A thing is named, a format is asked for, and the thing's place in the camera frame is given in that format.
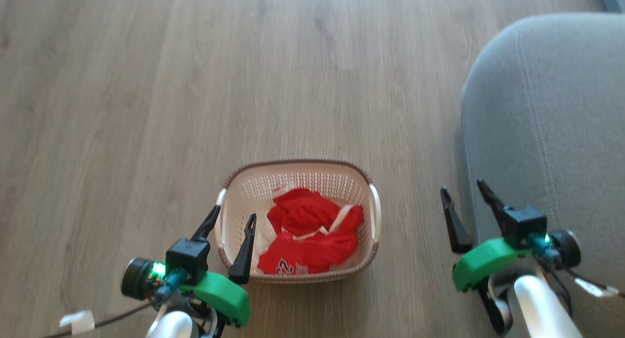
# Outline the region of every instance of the laundry basket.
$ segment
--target laundry basket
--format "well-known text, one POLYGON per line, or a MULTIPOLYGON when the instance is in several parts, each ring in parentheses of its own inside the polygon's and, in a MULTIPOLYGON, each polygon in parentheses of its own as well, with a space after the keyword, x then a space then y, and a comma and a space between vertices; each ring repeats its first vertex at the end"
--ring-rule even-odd
MULTIPOLYGON (((235 171, 219 193, 217 204, 221 215, 215 226, 219 256, 232 266, 245 238, 244 229, 252 212, 265 217, 274 203, 271 192, 279 187, 307 188, 318 191, 337 205, 361 205, 364 222, 357 231, 358 247, 339 267, 322 274, 278 276, 263 274, 252 267, 250 280, 270 283, 313 283, 346 278, 365 269, 375 258, 382 216, 380 198, 369 177, 346 162, 326 160, 292 160, 263 162, 235 171)), ((256 233, 260 231, 257 221, 256 233)))

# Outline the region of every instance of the white trim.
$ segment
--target white trim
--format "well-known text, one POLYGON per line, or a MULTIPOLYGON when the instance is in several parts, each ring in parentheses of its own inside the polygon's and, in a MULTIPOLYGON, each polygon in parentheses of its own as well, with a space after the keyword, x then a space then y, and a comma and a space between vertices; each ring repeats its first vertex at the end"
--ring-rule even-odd
POLYGON ((308 233, 308 234, 304 234, 304 235, 300 235, 300 236, 293 236, 293 240, 304 240, 307 238, 310 238, 311 236, 317 234, 317 233, 323 233, 325 235, 328 235, 328 230, 326 229, 326 227, 319 227, 319 229, 317 229, 314 232, 308 233))
POLYGON ((339 229, 339 227, 341 227, 343 220, 348 215, 348 213, 350 213, 350 210, 353 207, 354 207, 353 205, 345 205, 344 207, 342 207, 341 211, 332 222, 332 226, 330 226, 330 231, 328 231, 328 233, 332 233, 336 231, 337 229, 339 229))

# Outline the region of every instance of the wooden floor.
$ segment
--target wooden floor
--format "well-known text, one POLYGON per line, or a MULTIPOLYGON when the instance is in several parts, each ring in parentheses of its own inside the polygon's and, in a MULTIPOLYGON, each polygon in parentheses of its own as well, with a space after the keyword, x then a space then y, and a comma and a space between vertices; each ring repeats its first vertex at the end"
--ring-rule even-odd
MULTIPOLYGON (((248 162, 338 158, 371 174, 377 258, 344 282, 248 286, 225 337, 493 337, 453 290, 438 189, 466 188, 460 91, 511 22, 600 0, 0 0, 0 332, 138 305, 159 259, 248 162)), ((463 213, 467 214, 464 203, 463 213)), ((213 271, 223 272, 217 251, 213 271)), ((142 337, 145 311, 90 337, 142 337)))

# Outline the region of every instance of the black cable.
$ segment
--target black cable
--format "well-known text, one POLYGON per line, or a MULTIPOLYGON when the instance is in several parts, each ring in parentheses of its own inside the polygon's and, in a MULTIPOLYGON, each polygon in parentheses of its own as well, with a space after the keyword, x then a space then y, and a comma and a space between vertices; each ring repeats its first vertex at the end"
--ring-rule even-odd
MULTIPOLYGON (((139 307, 135 307, 134 309, 132 309, 131 311, 127 311, 124 312, 123 314, 119 314, 113 318, 109 318, 108 320, 104 320, 102 322, 98 322, 95 324, 95 328, 100 328, 100 327, 104 327, 105 325, 108 324, 112 324, 114 322, 117 322, 119 320, 122 320, 124 318, 127 318, 128 316, 132 315, 132 314, 136 314, 139 311, 142 311, 143 309, 147 309, 148 307, 152 306, 152 302, 148 302, 147 304, 143 304, 139 307)), ((43 338, 61 338, 61 337, 66 337, 66 336, 71 336, 72 335, 72 331, 65 331, 65 332, 60 332, 60 333, 56 333, 56 334, 52 334, 50 336, 45 336, 43 338)))
POLYGON ((560 288, 562 288, 563 292, 560 292, 559 294, 562 295, 562 299, 566 304, 566 310, 569 313, 569 316, 573 317, 573 304, 571 302, 571 293, 569 293, 569 290, 564 286, 560 278, 558 278, 558 275, 556 275, 553 271, 549 271, 549 273, 556 280, 560 288))
MULTIPOLYGON (((599 282, 595 282, 594 280, 589 279, 586 276, 582 276, 579 273, 573 271, 572 269, 570 269, 569 267, 563 267, 563 270, 565 270, 567 273, 569 273, 569 275, 579 278, 580 280, 583 280, 584 282, 588 282, 596 287, 599 287, 600 289, 602 289, 603 291, 607 290, 607 285, 605 284, 601 284, 599 282)), ((618 291, 618 296, 620 296, 621 298, 625 298, 625 294, 623 292, 621 292, 619 289, 616 289, 618 291)))

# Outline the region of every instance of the sofa cushion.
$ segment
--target sofa cushion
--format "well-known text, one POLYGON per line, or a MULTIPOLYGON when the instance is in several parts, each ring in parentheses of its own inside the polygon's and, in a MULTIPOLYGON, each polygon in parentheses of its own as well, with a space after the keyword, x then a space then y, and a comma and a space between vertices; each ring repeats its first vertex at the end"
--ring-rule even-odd
MULTIPOLYGON (((625 290, 625 16, 550 15, 516 22, 476 60, 462 129, 478 240, 500 236, 475 181, 509 205, 532 205, 571 229, 579 272, 625 290)), ((576 323, 620 336, 625 301, 567 281, 576 323)))

